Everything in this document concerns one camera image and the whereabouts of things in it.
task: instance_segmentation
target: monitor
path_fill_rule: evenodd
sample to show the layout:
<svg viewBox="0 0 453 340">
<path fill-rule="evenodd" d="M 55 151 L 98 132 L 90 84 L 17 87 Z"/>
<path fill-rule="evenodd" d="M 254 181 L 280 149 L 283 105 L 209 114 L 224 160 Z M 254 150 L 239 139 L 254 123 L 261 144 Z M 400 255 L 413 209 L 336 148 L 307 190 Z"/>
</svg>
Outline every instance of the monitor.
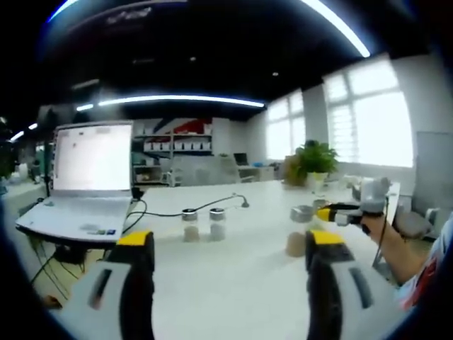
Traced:
<svg viewBox="0 0 453 340">
<path fill-rule="evenodd" d="M 131 189 L 131 122 L 74 124 L 57 129 L 53 189 Z"/>
<path fill-rule="evenodd" d="M 234 154 L 234 159 L 238 165 L 248 165 L 247 154 Z"/>
</svg>

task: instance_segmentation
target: person's arm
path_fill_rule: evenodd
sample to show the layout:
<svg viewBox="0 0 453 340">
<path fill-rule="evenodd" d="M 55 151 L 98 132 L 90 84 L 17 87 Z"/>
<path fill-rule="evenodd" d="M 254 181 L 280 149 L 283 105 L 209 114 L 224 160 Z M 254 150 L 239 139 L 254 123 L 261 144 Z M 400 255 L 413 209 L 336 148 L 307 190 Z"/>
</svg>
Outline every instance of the person's arm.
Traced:
<svg viewBox="0 0 453 340">
<path fill-rule="evenodd" d="M 363 217 L 362 224 L 370 230 L 371 239 L 379 244 L 384 217 Z M 389 223 L 386 224 L 381 251 L 399 283 L 405 283 L 417 275 L 427 259 L 414 253 Z"/>
</svg>

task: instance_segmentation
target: window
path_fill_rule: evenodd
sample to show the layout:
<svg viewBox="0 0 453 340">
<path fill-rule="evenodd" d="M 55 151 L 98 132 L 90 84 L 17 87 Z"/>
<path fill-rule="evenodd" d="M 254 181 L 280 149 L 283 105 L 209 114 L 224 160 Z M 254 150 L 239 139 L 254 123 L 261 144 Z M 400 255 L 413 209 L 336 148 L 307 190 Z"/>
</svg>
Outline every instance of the window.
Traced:
<svg viewBox="0 0 453 340">
<path fill-rule="evenodd" d="M 304 101 L 300 90 L 268 106 L 266 154 L 268 159 L 285 159 L 305 143 Z"/>
<path fill-rule="evenodd" d="M 324 92 L 329 142 L 340 162 L 413 166 L 409 112 L 388 58 L 326 77 Z"/>
</svg>

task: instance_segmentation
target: laptop keyboard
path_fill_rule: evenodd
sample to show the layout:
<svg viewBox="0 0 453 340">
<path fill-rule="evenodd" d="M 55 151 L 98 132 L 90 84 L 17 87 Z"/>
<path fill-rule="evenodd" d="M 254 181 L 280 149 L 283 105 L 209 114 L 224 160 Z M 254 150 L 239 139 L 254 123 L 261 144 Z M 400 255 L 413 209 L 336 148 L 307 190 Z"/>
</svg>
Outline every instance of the laptop keyboard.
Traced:
<svg viewBox="0 0 453 340">
<path fill-rule="evenodd" d="M 72 213 L 89 215 L 116 216 L 125 213 L 125 200 L 106 200 L 101 198 L 56 198 L 45 204 L 60 209 L 71 210 Z"/>
</svg>

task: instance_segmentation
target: ceiling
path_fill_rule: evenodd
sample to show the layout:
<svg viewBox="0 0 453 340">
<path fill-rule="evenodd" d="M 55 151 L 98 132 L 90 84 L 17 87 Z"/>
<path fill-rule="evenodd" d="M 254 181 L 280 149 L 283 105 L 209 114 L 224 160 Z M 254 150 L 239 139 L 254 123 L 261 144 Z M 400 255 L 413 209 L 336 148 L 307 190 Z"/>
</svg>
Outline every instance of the ceiling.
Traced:
<svg viewBox="0 0 453 340">
<path fill-rule="evenodd" d="M 13 134 L 34 123 L 41 105 L 90 103 L 143 94 L 195 94 L 269 103 L 362 59 L 325 18 L 300 0 L 188 0 L 123 7 L 137 1 L 79 0 L 46 24 L 60 5 L 24 13 L 8 37 L 5 72 L 13 80 L 3 113 Z M 372 55 L 427 52 L 410 16 L 385 0 L 323 0 Z M 99 79 L 73 91 L 75 84 Z M 260 112 L 229 104 L 129 104 L 129 118 L 222 116 Z"/>
</svg>

